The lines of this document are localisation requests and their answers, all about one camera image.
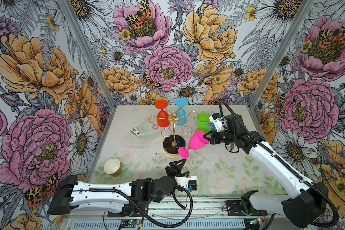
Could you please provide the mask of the red wine glass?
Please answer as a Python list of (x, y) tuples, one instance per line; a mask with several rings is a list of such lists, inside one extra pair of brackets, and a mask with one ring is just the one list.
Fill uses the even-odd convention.
[(169, 113), (166, 111), (166, 108), (168, 106), (168, 102), (165, 100), (158, 100), (155, 103), (155, 107), (160, 110), (160, 112), (157, 115), (157, 124), (159, 127), (169, 127), (170, 125), (170, 116)]

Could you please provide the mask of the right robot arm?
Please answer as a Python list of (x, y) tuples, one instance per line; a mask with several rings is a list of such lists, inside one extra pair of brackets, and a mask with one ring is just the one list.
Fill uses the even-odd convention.
[(214, 129), (205, 135), (210, 144), (234, 144), (239, 150), (256, 159), (274, 176), (288, 197), (275, 198), (249, 192), (242, 196), (244, 210), (264, 209), (284, 215), (298, 228), (315, 226), (316, 219), (326, 211), (328, 188), (315, 183), (285, 161), (256, 131), (248, 131), (239, 115), (223, 117), (215, 113), (209, 118)]

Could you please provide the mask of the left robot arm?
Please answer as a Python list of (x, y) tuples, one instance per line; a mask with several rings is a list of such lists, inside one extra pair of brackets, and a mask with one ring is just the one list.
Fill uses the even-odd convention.
[(104, 210), (112, 216), (125, 217), (136, 207), (146, 210), (151, 202), (159, 203), (171, 196), (176, 187), (189, 192), (197, 189), (197, 177), (182, 172), (186, 160), (170, 162), (166, 175), (160, 179), (138, 179), (136, 181), (103, 185), (77, 180), (74, 175), (58, 183), (48, 208), (49, 215), (66, 215), (72, 210)]

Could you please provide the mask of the green wine glass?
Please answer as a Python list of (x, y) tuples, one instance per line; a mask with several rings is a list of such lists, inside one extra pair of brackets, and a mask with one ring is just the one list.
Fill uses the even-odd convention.
[(211, 127), (203, 124), (203, 125), (199, 125), (195, 131), (196, 132), (202, 131), (205, 134), (207, 134), (207, 133), (211, 132)]
[(200, 113), (196, 118), (197, 126), (208, 125), (209, 124), (209, 115), (206, 113)]

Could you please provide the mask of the pink wine glass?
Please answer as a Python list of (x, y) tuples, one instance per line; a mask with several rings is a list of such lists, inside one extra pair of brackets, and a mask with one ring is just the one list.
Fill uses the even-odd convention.
[(205, 134), (206, 134), (205, 132), (198, 130), (190, 138), (187, 149), (185, 147), (180, 147), (178, 149), (179, 155), (184, 159), (188, 159), (189, 158), (189, 150), (199, 150), (199, 149), (206, 147), (209, 144), (209, 141), (207, 139), (205, 139), (205, 137), (204, 137)]

